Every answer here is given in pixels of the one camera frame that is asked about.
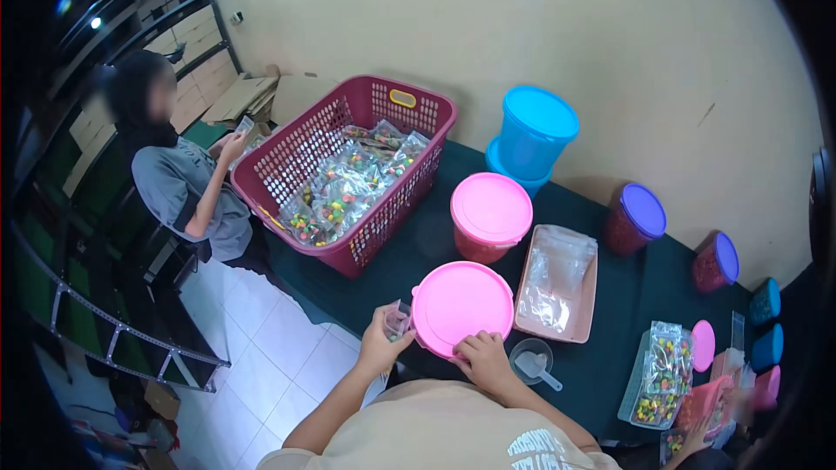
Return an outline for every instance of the hand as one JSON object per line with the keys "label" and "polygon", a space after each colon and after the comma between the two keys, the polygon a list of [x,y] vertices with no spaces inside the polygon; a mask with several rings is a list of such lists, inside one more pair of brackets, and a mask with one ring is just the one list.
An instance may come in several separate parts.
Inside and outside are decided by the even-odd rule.
{"label": "hand", "polygon": [[384,318],[386,311],[391,308],[391,305],[383,305],[374,309],[371,325],[363,333],[361,356],[354,368],[370,377],[375,377],[392,367],[398,355],[415,339],[415,330],[411,329],[396,341],[389,341],[384,330]]}
{"label": "hand", "polygon": [[243,132],[235,132],[223,144],[223,149],[221,150],[221,157],[218,158],[218,162],[225,163],[229,166],[230,163],[234,162],[237,158],[241,157],[244,153],[244,149],[246,148],[246,134]]}
{"label": "hand", "polygon": [[462,369],[470,381],[489,394],[500,396],[503,392],[522,384],[511,370],[505,347],[502,345],[502,335],[498,332],[488,334],[480,330],[475,336],[468,336],[453,347],[453,353],[465,356],[466,360],[452,357],[449,361]]}
{"label": "hand", "polygon": [[683,457],[688,457],[693,453],[700,452],[703,448],[710,447],[712,443],[704,443],[705,433],[708,431],[708,426],[711,424],[711,414],[703,417],[699,422],[695,423],[688,435],[685,436],[684,443],[680,452]]}

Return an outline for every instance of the maroon laundry basket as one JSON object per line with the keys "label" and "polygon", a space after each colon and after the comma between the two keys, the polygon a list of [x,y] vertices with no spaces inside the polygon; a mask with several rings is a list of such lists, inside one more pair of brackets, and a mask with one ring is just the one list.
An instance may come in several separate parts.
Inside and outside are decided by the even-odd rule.
{"label": "maroon laundry basket", "polygon": [[[242,158],[233,169],[233,186],[264,224],[288,245],[303,255],[316,256],[353,279],[432,187],[456,113],[455,104],[437,93],[382,77],[351,77]],[[261,205],[277,218],[279,207],[310,181],[319,162],[345,143],[342,128],[355,125],[371,129],[382,118],[404,134],[413,130],[423,133],[431,138],[430,145],[360,221],[332,244],[302,245],[258,210]],[[266,188],[264,179],[268,176],[283,182],[273,193]]]}

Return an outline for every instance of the dark green tablecloth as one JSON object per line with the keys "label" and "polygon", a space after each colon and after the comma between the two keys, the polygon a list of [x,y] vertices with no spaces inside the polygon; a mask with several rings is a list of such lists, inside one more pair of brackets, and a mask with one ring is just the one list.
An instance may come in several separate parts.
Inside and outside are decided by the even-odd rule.
{"label": "dark green tablecloth", "polygon": [[[290,296],[314,323],[331,321],[360,336],[372,310],[395,299],[411,301],[411,289],[439,265],[462,259],[453,244],[450,196],[455,186],[485,170],[485,155],[448,141],[430,193],[401,229],[390,238],[361,277],[349,281],[318,259],[299,255],[269,231],[273,266]],[[554,183],[534,199],[534,224],[557,224],[600,238],[607,208]],[[491,265],[515,291],[531,233],[504,258]],[[583,345],[550,341],[552,374],[563,382],[554,392],[544,383],[534,389],[592,434],[626,442],[658,442],[659,433],[616,418],[642,333],[653,319],[691,328],[708,319],[716,333],[717,351],[729,346],[732,310],[746,315],[749,292],[739,285],[701,295],[691,282],[695,255],[669,236],[649,244],[632,258],[619,258],[601,246],[598,290],[590,340]],[[747,329],[747,352],[752,334]],[[528,335],[512,330],[508,352]],[[454,365],[412,345],[400,358],[427,377],[462,379]],[[695,384],[707,373],[695,374]]]}

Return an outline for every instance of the blue plastic container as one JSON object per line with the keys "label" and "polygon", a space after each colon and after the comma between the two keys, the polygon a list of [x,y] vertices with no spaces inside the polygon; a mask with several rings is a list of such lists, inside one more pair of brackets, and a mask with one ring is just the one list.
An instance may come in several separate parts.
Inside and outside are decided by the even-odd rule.
{"label": "blue plastic container", "polygon": [[752,346],[752,370],[760,371],[777,365],[783,354],[783,328],[780,323],[761,336]]}
{"label": "blue plastic container", "polygon": [[546,177],[566,144],[578,136],[578,115],[560,97],[539,87],[511,89],[502,111],[496,154],[511,178],[537,182]]}
{"label": "blue plastic container", "polygon": [[515,178],[514,176],[508,174],[508,172],[502,167],[502,164],[499,162],[499,156],[496,154],[496,148],[498,147],[499,137],[494,137],[491,140],[491,143],[487,144],[487,151],[485,151],[485,162],[487,162],[487,170],[490,172],[496,172],[497,174],[502,174],[503,176],[509,177],[514,182],[519,183],[525,192],[528,193],[529,198],[534,198],[534,195],[540,190],[540,187],[549,182],[549,179],[552,177],[552,168],[549,168],[549,172],[546,176],[538,179],[538,180],[521,180],[519,178]]}
{"label": "blue plastic container", "polygon": [[758,289],[749,304],[749,319],[753,325],[763,325],[781,314],[781,291],[775,279],[769,278],[763,287]]}

